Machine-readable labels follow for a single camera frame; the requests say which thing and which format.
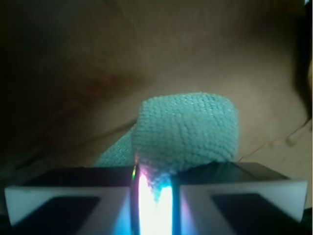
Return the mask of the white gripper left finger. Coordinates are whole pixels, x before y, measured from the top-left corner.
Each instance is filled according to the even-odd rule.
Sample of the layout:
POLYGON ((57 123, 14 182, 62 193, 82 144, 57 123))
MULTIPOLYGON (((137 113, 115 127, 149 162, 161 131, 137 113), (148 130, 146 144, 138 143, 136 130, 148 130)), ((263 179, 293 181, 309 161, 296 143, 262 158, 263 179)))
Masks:
POLYGON ((133 166, 61 168, 4 190, 15 235, 137 235, 133 166))

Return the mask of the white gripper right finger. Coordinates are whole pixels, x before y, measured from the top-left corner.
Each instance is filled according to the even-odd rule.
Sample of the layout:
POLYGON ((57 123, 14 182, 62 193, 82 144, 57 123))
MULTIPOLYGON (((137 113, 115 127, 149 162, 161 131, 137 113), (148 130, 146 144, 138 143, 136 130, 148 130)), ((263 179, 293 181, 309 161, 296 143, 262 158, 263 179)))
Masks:
POLYGON ((172 177, 174 235, 305 235, 308 184, 257 163, 211 163, 172 177))

